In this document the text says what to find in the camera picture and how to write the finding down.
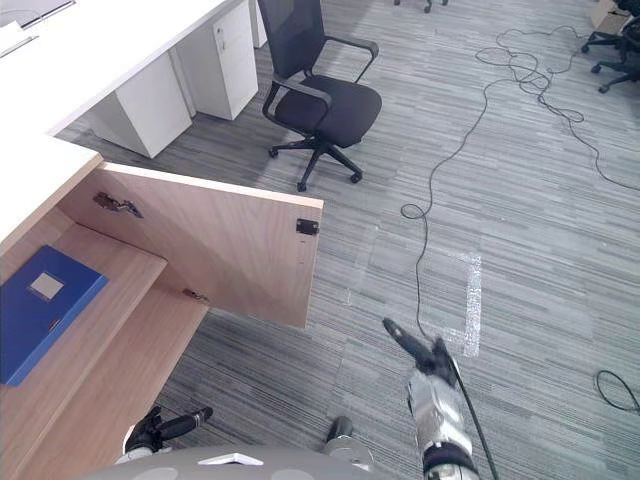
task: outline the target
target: white tape mark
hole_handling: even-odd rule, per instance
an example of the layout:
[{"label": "white tape mark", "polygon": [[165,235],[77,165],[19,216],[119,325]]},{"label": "white tape mark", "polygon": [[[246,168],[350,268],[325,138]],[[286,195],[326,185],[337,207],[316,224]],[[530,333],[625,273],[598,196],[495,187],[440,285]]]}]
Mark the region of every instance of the white tape mark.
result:
[{"label": "white tape mark", "polygon": [[482,316],[482,258],[478,255],[468,259],[467,274],[467,319],[464,326],[462,354],[477,357],[480,353],[480,323]]},{"label": "white tape mark", "polygon": [[480,324],[482,316],[482,257],[454,254],[440,251],[468,265],[467,268],[467,311],[464,332],[455,328],[441,327],[425,322],[431,331],[440,335],[445,342],[462,345],[465,357],[477,357],[480,353]]}]

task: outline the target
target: cabinet shelf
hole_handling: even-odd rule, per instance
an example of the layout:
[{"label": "cabinet shelf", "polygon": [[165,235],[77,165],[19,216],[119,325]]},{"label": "cabinet shelf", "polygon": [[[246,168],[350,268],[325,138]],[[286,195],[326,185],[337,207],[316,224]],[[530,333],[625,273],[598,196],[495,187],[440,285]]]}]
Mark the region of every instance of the cabinet shelf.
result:
[{"label": "cabinet shelf", "polygon": [[104,274],[109,282],[19,386],[0,387],[2,478],[13,478],[29,462],[167,264],[78,224],[71,225],[52,246]]}]

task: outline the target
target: blue binder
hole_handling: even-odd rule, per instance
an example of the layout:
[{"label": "blue binder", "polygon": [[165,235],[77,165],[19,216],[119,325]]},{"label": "blue binder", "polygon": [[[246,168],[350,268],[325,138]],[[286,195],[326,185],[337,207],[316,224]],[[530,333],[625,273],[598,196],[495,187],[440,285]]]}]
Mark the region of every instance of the blue binder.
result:
[{"label": "blue binder", "polygon": [[108,279],[44,246],[0,287],[0,382],[18,385]]}]

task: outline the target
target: cabinet door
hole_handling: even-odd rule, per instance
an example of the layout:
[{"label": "cabinet door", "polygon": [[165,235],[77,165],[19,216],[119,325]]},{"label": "cabinet door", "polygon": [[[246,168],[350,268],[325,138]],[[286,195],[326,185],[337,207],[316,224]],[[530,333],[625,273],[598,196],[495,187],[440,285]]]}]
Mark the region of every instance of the cabinet door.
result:
[{"label": "cabinet door", "polygon": [[[94,201],[104,192],[143,218]],[[165,258],[166,282],[212,307],[304,327],[322,200],[103,163],[59,207],[76,222]]]}]

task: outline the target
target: gray carpet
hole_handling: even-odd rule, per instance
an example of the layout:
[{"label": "gray carpet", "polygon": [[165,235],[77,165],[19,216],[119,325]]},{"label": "gray carpet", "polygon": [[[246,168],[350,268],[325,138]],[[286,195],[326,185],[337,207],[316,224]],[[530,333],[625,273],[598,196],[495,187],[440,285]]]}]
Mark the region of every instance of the gray carpet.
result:
[{"label": "gray carpet", "polygon": [[[417,331],[413,265],[423,230],[400,206],[424,203],[429,170],[475,121],[482,86],[507,73],[477,62],[475,50],[510,27],[588,33],[594,5],[451,0],[423,15],[416,0],[323,1],[329,32],[381,49],[364,83],[380,92],[382,113],[345,152],[365,178],[351,185],[326,160],[309,180],[308,195],[326,207],[306,330],[221,311],[205,318],[157,403],[169,414],[205,404],[215,413],[174,445],[318,449],[331,419],[347,414],[384,476],[419,477],[404,392],[411,361],[380,323],[392,316]],[[507,41],[555,69],[578,45],[566,31]],[[331,47],[320,70],[354,78],[365,57]],[[640,87],[601,95],[597,86],[617,74],[589,72],[614,58],[603,47],[579,55],[548,98],[581,110],[577,131],[601,150],[606,172],[640,186]],[[155,160],[96,138],[82,121],[60,136],[115,162],[295,192],[308,155],[268,157],[267,146],[296,136],[261,116],[266,47],[256,61],[260,93],[235,122],[198,115]],[[607,406],[592,382],[609,368],[640,390],[640,194],[602,180],[591,152],[517,86],[489,97],[484,121],[434,182],[421,319],[457,355],[502,478],[640,478],[640,416]]]}]

